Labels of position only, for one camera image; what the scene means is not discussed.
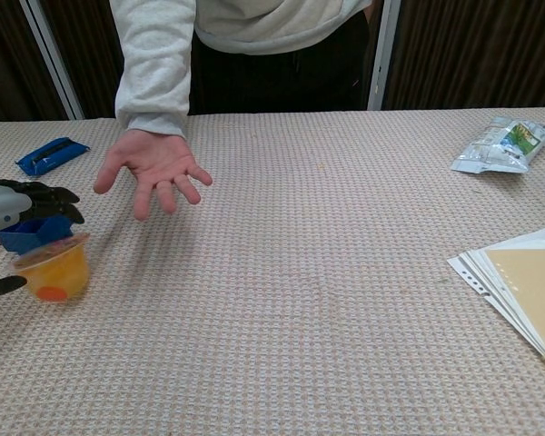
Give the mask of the person's right hand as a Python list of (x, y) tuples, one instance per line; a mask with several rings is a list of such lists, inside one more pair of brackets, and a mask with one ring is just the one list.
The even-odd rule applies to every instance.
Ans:
[(136, 180), (134, 218), (140, 222), (149, 217), (153, 194), (161, 209), (173, 214), (176, 192), (189, 204), (196, 205), (201, 201), (201, 195), (192, 181), (205, 186), (213, 183), (212, 176), (196, 162), (188, 143), (180, 135), (138, 129), (126, 131), (106, 153), (94, 182), (94, 191), (98, 194), (109, 192), (124, 168)]

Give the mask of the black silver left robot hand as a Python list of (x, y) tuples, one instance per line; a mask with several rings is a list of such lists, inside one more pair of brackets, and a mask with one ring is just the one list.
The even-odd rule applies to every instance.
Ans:
[[(79, 197), (64, 187), (0, 179), (0, 232), (61, 217), (82, 224), (84, 217), (76, 208), (79, 202)], [(90, 278), (84, 252), (88, 238), (88, 233), (57, 236), (21, 251), (11, 263), (12, 273), (0, 279), (0, 296), (22, 287), (49, 302), (78, 296)]]

